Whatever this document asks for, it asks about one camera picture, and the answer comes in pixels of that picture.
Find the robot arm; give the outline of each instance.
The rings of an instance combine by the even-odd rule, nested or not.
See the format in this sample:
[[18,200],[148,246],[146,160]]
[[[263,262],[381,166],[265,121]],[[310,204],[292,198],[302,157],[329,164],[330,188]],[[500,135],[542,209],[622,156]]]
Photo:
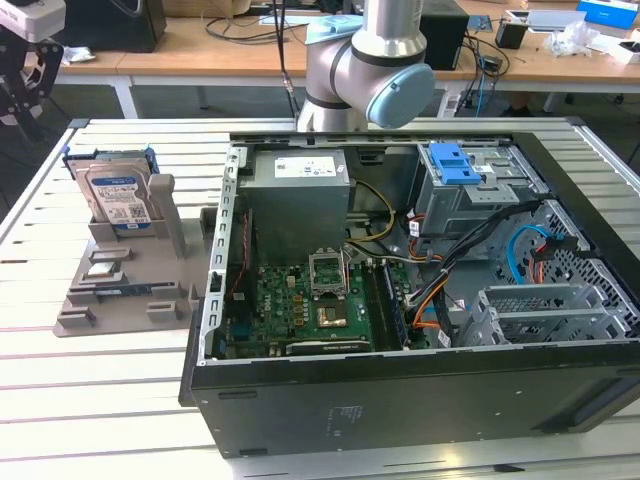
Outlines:
[[366,0],[364,18],[310,24],[298,131],[364,131],[368,122],[399,128],[418,116],[435,85],[424,63],[422,8],[422,0]]
[[[47,40],[64,28],[64,0],[0,0],[0,122],[40,138],[35,118],[51,93],[63,48]],[[29,48],[37,63],[25,72]]]

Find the green motherboard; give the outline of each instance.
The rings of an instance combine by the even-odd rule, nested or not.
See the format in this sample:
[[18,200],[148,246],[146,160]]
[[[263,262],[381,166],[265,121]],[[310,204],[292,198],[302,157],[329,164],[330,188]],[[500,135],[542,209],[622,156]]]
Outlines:
[[[383,347],[376,344],[377,304],[372,301],[371,283],[366,278],[374,268],[383,271],[382,266],[351,264],[343,277],[336,265],[316,264],[315,284],[335,284],[344,278],[346,294],[314,297],[309,264],[260,267],[255,314],[250,321],[228,320],[227,358],[284,356],[286,345],[312,341],[368,342],[371,350]],[[384,268],[389,272],[396,298],[402,299],[410,291],[404,265],[390,263]]]

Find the motherboard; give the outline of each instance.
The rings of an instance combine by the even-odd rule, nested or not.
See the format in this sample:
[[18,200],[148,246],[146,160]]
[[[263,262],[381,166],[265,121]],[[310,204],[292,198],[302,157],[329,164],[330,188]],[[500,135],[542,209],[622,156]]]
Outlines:
[[227,358],[402,348],[400,299],[409,292],[402,263],[260,266],[255,314],[227,319]]

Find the light blue joint cap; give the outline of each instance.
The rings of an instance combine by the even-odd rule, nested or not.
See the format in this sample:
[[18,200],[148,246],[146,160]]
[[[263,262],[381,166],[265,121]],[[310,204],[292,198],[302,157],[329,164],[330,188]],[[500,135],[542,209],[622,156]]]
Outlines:
[[328,15],[313,20],[307,27],[307,45],[350,37],[362,26],[359,15]]
[[405,68],[371,99],[367,120],[382,128],[406,125],[429,104],[435,83],[433,70],[426,63]]

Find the blue box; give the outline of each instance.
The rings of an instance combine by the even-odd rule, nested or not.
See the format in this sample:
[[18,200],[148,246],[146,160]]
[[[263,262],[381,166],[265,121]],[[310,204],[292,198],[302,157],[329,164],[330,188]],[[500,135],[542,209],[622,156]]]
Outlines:
[[585,21],[608,25],[610,27],[629,29],[638,14],[638,4],[612,0],[581,0],[576,7],[580,12],[587,12]]

